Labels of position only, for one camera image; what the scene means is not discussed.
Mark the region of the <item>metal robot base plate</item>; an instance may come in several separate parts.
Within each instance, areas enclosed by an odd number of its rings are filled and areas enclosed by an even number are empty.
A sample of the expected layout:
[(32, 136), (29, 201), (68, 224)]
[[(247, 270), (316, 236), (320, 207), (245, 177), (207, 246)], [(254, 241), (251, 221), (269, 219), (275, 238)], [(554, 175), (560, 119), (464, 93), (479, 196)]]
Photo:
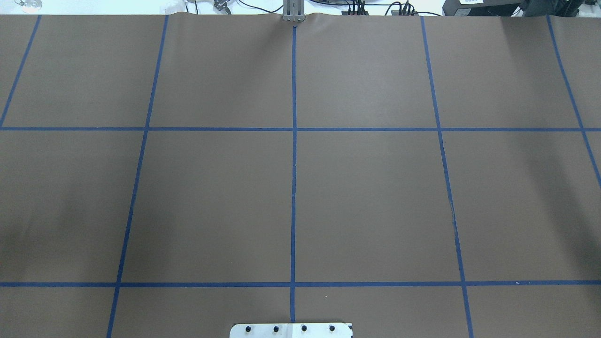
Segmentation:
[(352, 338), (351, 323), (240, 323), (230, 338)]

